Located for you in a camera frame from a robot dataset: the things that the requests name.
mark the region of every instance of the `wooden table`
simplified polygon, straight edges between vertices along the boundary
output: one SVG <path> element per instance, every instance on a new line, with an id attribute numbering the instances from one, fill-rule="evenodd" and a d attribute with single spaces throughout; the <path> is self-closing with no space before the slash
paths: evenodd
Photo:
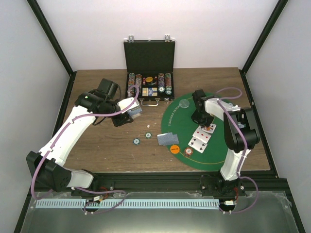
<path id="1" fill-rule="evenodd" d="M 65 119 L 74 102 L 83 92 L 98 86 L 102 78 L 118 83 L 124 96 L 126 70 L 79 70 L 74 81 Z M 214 93 L 224 87 L 234 86 L 243 90 L 243 96 L 234 100 L 241 107 L 249 106 L 247 95 L 235 67 L 229 68 L 179 68 L 174 69 L 175 97 L 192 93 L 197 89 Z M 223 96 L 235 96 L 235 91 L 224 91 Z M 161 133 L 161 120 L 168 104 L 158 107 L 143 106 L 142 115 L 130 124 L 114 127 L 111 119 L 98 126 L 90 126 L 80 137 L 69 154 L 65 167 L 94 172 L 107 171 L 193 171 L 177 160 L 165 146 L 159 146 L 156 135 Z M 151 139 L 145 133 L 151 132 Z M 139 145 L 133 144 L 140 138 Z M 260 142 L 248 155 L 243 170 L 269 170 L 268 160 Z"/>

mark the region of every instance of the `playing card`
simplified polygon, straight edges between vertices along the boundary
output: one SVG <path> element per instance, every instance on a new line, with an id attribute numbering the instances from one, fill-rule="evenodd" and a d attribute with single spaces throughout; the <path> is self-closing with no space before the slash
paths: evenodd
<path id="1" fill-rule="evenodd" d="M 200 139 L 204 143 L 207 143 L 209 141 L 210 137 L 211 137 L 210 134 L 208 134 L 208 133 L 204 132 L 203 130 L 201 130 L 200 126 L 194 131 L 192 136 Z"/>
<path id="2" fill-rule="evenodd" d="M 176 134 L 173 134 L 172 144 L 179 144 L 178 136 Z"/>
<path id="3" fill-rule="evenodd" d="M 206 133 L 213 133 L 216 128 L 215 124 L 210 124 L 210 126 L 206 127 L 204 125 L 200 126 L 200 129 Z"/>
<path id="4" fill-rule="evenodd" d="M 159 134 L 157 135 L 157 140 L 159 145 L 164 145 L 169 141 L 173 140 L 173 133 L 163 133 L 163 134 Z"/>
<path id="5" fill-rule="evenodd" d="M 193 137 L 190 140 L 190 142 L 188 143 L 188 145 L 200 153 L 203 153 L 203 151 L 205 150 L 205 148 L 207 146 L 206 143 L 202 142 L 201 140 L 197 139 L 196 137 Z"/>

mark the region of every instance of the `green poker mat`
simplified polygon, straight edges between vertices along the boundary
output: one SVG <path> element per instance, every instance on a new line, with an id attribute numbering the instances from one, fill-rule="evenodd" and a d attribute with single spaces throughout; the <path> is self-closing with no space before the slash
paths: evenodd
<path id="1" fill-rule="evenodd" d="M 177 134 L 180 152 L 174 154 L 174 156 L 180 162 L 199 170 L 217 171 L 223 166 L 228 151 L 224 137 L 224 123 L 217 117 L 213 121 L 213 124 L 216 124 L 216 129 L 208 141 L 204 152 L 200 153 L 193 149 L 193 154 L 190 157 L 184 156 L 184 150 L 186 147 L 189 147 L 188 143 L 192 139 L 192 134 L 198 128 L 198 125 L 191 119 L 191 115 L 195 111 L 191 95 L 192 93 L 189 93 L 179 97 L 168 106 L 163 114 L 161 131 L 162 133 L 172 132 Z M 188 108 L 179 106 L 179 102 L 182 99 L 187 99 L 190 102 Z"/>

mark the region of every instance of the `blue poker chip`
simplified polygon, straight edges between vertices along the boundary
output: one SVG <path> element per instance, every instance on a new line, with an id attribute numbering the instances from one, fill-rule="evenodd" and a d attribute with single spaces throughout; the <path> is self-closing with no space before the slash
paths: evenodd
<path id="1" fill-rule="evenodd" d="M 133 143 L 134 143 L 135 145 L 138 145 L 138 144 L 140 143 L 140 140 L 139 140 L 138 138 L 135 138 L 135 139 L 133 140 Z"/>

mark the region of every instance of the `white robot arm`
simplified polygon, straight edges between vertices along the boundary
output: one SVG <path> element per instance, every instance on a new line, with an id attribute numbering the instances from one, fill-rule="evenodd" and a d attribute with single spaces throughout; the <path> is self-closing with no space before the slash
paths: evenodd
<path id="1" fill-rule="evenodd" d="M 260 140 L 254 114 L 250 108 L 240 108 L 237 105 L 226 103 L 214 96 L 207 97 L 203 90 L 197 90 L 192 95 L 196 105 L 196 111 L 191 116 L 192 120 L 200 125 L 209 126 L 214 117 L 224 122 L 225 142 L 228 146 L 225 163 L 220 169 L 221 176 L 225 181 L 233 181 L 238 178 L 243 163 L 251 151 Z M 236 131 L 233 123 L 228 119 L 224 110 L 234 119 L 235 124 L 243 133 L 247 142 L 247 150 L 243 155 L 244 143 L 241 136 Z"/>
<path id="2" fill-rule="evenodd" d="M 69 117 L 54 137 L 40 149 L 39 153 L 31 151 L 27 155 L 28 167 L 32 176 L 37 176 L 36 180 L 57 192 L 70 187 L 90 187 L 94 179 L 90 172 L 64 168 L 64 164 L 82 133 L 95 123 L 97 119 L 95 114 L 114 115 L 115 112 L 120 112 L 111 117 L 116 127 L 133 122 L 133 118 L 139 115 L 141 108 L 133 97 L 121 101 L 111 100 L 117 88 L 114 82 L 103 79 L 97 89 L 81 94 Z M 40 171 L 36 172 L 42 159 L 44 162 L 39 167 Z"/>

